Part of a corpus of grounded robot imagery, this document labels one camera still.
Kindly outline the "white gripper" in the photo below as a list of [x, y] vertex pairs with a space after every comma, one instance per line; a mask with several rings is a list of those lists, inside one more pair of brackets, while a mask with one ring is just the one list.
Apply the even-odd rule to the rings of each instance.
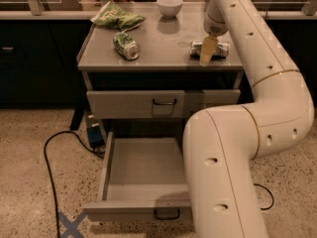
[[218, 39], [216, 37], [223, 36], [228, 32], [225, 20], [215, 0], [209, 0], [208, 6], [206, 7], [203, 27], [209, 36], [203, 40], [200, 52], [200, 63], [206, 65], [210, 62], [217, 49]]

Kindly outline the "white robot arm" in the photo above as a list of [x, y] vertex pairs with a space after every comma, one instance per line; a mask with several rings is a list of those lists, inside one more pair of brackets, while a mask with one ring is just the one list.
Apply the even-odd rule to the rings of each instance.
[[253, 102], [203, 109], [183, 134], [183, 159], [197, 238], [268, 238], [252, 159], [298, 144], [314, 120], [300, 70], [251, 0], [210, 0], [206, 29], [226, 25]]

